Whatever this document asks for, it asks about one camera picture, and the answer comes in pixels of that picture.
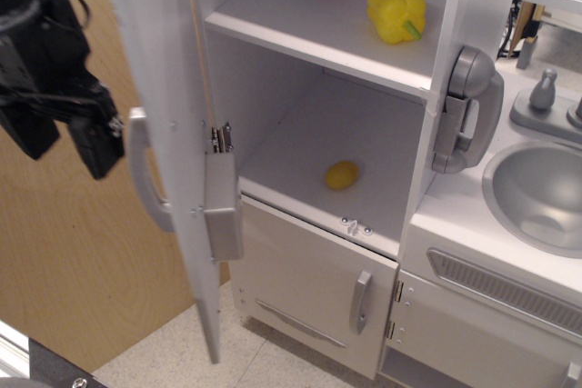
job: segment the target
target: toy lemon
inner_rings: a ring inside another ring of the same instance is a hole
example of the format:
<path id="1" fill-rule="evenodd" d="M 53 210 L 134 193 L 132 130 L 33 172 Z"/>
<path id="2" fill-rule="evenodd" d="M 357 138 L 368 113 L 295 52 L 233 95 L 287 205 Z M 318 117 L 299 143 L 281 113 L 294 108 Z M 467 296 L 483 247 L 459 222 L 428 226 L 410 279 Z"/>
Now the toy lemon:
<path id="1" fill-rule="evenodd" d="M 326 185 L 332 190 L 344 190 L 353 185 L 358 177 L 357 165 L 351 161 L 340 161 L 326 171 Z"/>

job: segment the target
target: wooden wall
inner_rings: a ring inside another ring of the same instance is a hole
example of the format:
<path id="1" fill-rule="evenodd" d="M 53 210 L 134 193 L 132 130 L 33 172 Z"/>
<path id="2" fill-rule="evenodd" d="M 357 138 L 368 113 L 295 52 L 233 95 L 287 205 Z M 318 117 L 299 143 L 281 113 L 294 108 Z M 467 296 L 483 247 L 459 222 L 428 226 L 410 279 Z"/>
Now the wooden wall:
<path id="1" fill-rule="evenodd" d="M 86 1 L 88 69 L 126 116 L 138 102 L 111 6 Z M 1 320 L 93 371 L 193 303 L 175 237 L 138 203 L 125 160 L 96 182 L 66 129 L 38 162 L 0 131 Z"/>

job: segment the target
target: sink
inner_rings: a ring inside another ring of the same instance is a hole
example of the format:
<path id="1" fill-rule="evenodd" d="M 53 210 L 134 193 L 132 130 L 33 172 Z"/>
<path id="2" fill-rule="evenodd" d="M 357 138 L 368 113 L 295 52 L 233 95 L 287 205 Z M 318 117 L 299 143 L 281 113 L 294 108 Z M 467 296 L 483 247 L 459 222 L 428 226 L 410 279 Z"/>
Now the sink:
<path id="1" fill-rule="evenodd" d="M 582 258 L 582 150 L 523 143 L 496 154 L 483 175 L 496 219 L 536 248 Z"/>

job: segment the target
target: toy yellow bell pepper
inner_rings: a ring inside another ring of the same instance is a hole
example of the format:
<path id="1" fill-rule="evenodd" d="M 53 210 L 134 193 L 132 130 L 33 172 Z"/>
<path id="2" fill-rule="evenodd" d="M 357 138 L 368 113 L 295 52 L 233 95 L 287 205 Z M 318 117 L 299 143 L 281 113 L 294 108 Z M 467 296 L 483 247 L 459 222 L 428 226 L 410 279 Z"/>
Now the toy yellow bell pepper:
<path id="1" fill-rule="evenodd" d="M 425 0 L 367 0 L 367 15 L 390 45 L 419 40 L 425 30 Z"/>

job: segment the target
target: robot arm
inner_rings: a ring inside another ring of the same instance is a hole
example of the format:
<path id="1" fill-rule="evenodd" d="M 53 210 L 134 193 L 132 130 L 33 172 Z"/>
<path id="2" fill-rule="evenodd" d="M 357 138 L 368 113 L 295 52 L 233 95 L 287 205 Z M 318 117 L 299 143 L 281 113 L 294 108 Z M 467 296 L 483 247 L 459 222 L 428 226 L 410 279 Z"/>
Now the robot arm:
<path id="1" fill-rule="evenodd" d="M 0 0 L 0 125 L 38 159 L 59 137 L 55 121 L 66 123 L 101 179 L 124 155 L 123 124 L 108 90 L 85 68 L 89 52 L 69 0 Z"/>

